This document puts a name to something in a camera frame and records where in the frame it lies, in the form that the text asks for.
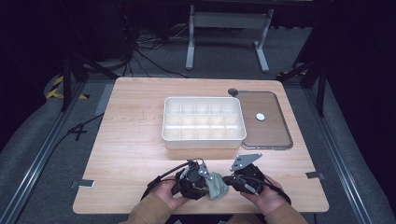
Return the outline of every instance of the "metal bracket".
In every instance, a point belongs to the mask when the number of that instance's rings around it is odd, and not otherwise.
[[[212,179],[212,176],[210,176],[209,171],[207,170],[206,164],[204,162],[202,162],[198,171],[199,171],[199,175],[201,175],[205,179],[208,179],[208,180]]]
[[[261,156],[262,156],[261,153],[237,155],[235,161],[233,162],[233,166],[230,168],[230,171],[242,170],[243,168],[249,166],[251,163],[256,161]]]

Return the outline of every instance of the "white circular object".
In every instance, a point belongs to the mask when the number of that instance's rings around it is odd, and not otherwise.
[[[262,114],[262,113],[258,113],[258,114],[256,115],[256,119],[259,120],[259,121],[262,121],[262,120],[265,119],[265,116],[264,116],[264,114]]]

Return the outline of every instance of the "container compartment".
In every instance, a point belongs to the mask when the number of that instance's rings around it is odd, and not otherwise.
[[[170,149],[239,148],[247,132],[233,97],[169,97],[163,111],[163,140]]]

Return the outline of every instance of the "stand leg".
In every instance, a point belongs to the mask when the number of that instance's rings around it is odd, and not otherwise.
[[[265,37],[267,37],[268,29],[270,27],[273,14],[274,14],[273,9],[268,10],[267,18],[265,19],[264,25],[262,27],[262,37],[260,38],[259,41],[254,42],[254,47],[256,49],[257,57],[259,58],[260,66],[262,67],[262,71],[264,73],[268,73],[270,69],[268,67],[267,60],[265,59],[262,46],[264,45]]]
[[[64,59],[64,104],[62,105],[61,111],[64,112],[69,106],[72,98],[72,83],[71,83],[71,71],[70,71],[70,59],[66,57]]]
[[[323,102],[324,102],[324,90],[326,87],[326,68],[321,67],[319,82],[318,82],[318,97],[317,97],[317,109],[321,117],[324,118],[323,113]]]
[[[194,6],[190,6],[190,21],[189,21],[189,30],[190,30],[190,41],[189,48],[187,49],[187,61],[186,61],[186,69],[191,70],[194,62]]]

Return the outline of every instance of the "metal frame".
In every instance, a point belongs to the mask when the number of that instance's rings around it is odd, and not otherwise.
[[[254,48],[259,58],[260,66],[264,73],[269,72],[262,46],[271,24],[274,10],[269,9],[267,14],[220,13],[220,12],[195,12],[195,6],[190,6],[190,40],[187,49],[186,69],[191,70],[194,61],[194,29],[195,27],[222,27],[241,29],[261,29],[259,41],[254,42]]]

